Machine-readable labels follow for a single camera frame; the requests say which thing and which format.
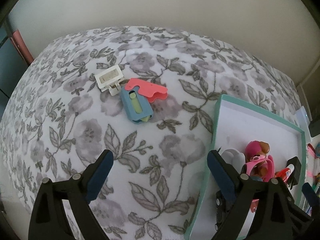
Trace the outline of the black toy car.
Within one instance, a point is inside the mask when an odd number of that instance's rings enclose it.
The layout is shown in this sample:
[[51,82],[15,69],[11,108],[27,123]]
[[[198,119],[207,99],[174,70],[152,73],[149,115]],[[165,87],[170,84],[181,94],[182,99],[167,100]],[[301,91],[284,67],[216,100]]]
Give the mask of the black toy car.
[[219,227],[225,221],[227,215],[229,214],[232,208],[232,203],[227,201],[222,195],[221,191],[217,191],[216,193],[216,223],[215,229],[218,230]]

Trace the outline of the teal shallow cardboard tray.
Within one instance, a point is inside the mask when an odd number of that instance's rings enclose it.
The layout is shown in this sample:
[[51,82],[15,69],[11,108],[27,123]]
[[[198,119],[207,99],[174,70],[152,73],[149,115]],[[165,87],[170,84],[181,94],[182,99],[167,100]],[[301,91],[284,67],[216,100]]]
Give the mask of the teal shallow cardboard tray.
[[[269,145],[269,155],[274,170],[288,166],[288,161],[298,158],[295,167],[298,176],[290,192],[299,205],[306,172],[306,141],[304,131],[291,122],[263,108],[228,95],[220,96],[214,110],[213,150],[238,172],[245,163],[245,156],[262,152],[261,144]],[[208,167],[204,168],[200,195],[185,239],[211,239],[216,233],[216,192],[219,187]]]

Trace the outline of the pink plastic band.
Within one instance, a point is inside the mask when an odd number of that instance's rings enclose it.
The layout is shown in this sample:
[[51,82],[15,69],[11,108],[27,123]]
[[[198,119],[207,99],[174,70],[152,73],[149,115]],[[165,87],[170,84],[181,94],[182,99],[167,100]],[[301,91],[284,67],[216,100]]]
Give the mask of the pink plastic band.
[[256,181],[268,182],[274,177],[274,160],[271,155],[255,155],[245,163],[241,173]]

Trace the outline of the coral toy gun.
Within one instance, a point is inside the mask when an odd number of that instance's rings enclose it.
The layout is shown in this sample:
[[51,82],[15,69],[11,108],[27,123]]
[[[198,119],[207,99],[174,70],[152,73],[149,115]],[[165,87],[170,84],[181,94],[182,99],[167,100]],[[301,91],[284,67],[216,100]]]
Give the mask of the coral toy gun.
[[124,88],[130,91],[136,87],[138,87],[138,94],[146,97],[149,103],[153,103],[156,100],[165,100],[168,97],[168,89],[166,87],[138,78],[129,79]]

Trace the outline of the brown pink puppy toy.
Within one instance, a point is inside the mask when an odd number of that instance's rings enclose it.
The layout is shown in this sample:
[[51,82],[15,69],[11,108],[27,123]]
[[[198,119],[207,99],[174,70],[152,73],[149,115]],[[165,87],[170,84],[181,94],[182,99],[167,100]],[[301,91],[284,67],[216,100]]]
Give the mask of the brown pink puppy toy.
[[270,146],[263,141],[251,141],[245,148],[245,174],[268,182],[274,175],[273,157],[269,155]]

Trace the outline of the black wall charger plug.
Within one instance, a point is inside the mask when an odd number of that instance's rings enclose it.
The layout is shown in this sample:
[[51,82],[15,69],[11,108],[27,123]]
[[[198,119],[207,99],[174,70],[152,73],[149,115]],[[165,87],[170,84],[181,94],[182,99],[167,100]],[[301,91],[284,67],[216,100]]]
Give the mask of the black wall charger plug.
[[290,189],[292,189],[294,186],[298,185],[302,165],[298,157],[289,159],[286,164],[291,171],[291,174],[288,176],[287,184]]

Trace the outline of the white power strip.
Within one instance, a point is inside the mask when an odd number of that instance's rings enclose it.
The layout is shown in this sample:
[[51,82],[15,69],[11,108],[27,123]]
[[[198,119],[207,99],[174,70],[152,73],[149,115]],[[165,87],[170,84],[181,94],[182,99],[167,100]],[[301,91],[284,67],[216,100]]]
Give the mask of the white power strip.
[[296,111],[296,118],[298,120],[299,127],[305,132],[305,135],[311,137],[309,129],[310,120],[304,106],[300,107],[300,109]]

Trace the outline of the pink white crochet mat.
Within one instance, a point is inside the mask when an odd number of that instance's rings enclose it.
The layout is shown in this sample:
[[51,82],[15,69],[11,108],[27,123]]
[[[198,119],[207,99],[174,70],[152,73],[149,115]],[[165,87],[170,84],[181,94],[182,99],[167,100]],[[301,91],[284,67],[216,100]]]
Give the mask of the pink white crochet mat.
[[319,147],[307,146],[306,182],[319,197]]

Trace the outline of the black power adapter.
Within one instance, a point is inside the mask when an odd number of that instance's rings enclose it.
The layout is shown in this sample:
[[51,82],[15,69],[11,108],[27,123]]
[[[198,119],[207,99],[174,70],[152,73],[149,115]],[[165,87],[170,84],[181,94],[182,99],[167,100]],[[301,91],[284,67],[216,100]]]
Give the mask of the black power adapter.
[[320,134],[320,120],[313,120],[309,124],[309,131],[311,137],[316,137]]

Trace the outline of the grey floral blanket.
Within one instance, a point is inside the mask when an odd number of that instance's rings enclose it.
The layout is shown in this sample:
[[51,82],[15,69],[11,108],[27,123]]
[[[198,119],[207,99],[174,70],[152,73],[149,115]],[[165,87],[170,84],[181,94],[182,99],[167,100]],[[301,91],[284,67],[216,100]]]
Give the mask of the grey floral blanket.
[[[168,89],[134,124],[95,75],[118,64],[126,80]],[[69,179],[114,154],[90,207],[111,239],[182,239],[199,195],[222,94],[296,123],[293,81],[226,42],[161,27],[109,27],[55,39],[25,72],[1,120],[1,157],[30,214],[43,178]]]

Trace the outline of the red glue bottle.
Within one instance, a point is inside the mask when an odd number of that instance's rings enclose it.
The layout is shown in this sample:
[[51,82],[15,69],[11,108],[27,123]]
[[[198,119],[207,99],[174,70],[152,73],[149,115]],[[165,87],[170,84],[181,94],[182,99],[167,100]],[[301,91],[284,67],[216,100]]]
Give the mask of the red glue bottle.
[[295,166],[293,164],[289,164],[283,170],[277,172],[275,174],[276,178],[281,178],[283,182],[287,182],[291,174],[294,172]]

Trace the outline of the white rectangular clip part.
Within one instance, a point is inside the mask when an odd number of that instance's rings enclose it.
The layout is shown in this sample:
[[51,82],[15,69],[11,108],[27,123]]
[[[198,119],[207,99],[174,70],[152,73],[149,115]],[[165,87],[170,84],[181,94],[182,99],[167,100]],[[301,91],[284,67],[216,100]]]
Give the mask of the white rectangular clip part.
[[120,83],[124,80],[124,75],[118,65],[109,67],[94,77],[101,92],[108,90],[111,96],[120,93]]

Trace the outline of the blue toy gun green slider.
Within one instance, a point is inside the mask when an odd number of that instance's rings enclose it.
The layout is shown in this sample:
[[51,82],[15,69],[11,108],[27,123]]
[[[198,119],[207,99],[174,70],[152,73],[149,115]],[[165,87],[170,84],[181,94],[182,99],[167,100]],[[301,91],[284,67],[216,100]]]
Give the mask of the blue toy gun green slider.
[[138,93],[139,87],[122,89],[120,93],[127,118],[135,124],[148,122],[153,116],[152,107],[147,98]]

